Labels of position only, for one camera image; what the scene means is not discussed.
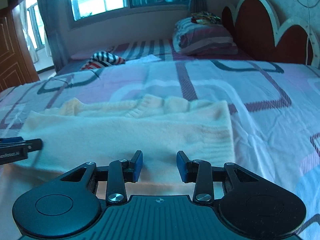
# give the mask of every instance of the window sill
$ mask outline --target window sill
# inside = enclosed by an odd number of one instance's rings
[[[188,10],[188,5],[186,4],[161,4],[161,5],[150,5],[135,8],[120,8],[100,14],[95,14],[90,17],[86,17],[77,21],[74,21],[72,16],[69,19],[69,30],[78,29],[87,25],[94,23],[106,21],[113,18],[118,18],[122,16],[138,14],[138,13],[148,13],[157,11],[173,11],[173,10]]]

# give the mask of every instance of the door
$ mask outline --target door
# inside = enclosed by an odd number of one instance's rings
[[[22,30],[19,6],[0,13],[0,92],[39,80]]]

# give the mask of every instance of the doorway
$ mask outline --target doorway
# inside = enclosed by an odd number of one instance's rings
[[[23,33],[39,79],[55,76],[52,54],[37,0],[22,0],[19,7]]]

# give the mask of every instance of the black and white striped fabric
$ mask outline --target black and white striped fabric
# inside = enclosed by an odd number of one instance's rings
[[[87,63],[81,68],[81,70],[103,68],[124,63],[125,59],[123,59],[122,57],[116,56],[106,51],[98,51],[92,55]]]

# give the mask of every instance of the headboard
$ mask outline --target headboard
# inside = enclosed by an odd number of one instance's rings
[[[299,17],[282,25],[267,0],[240,0],[222,12],[223,25],[238,47],[255,60],[305,64],[309,26]],[[320,68],[319,39],[310,28],[308,64]]]

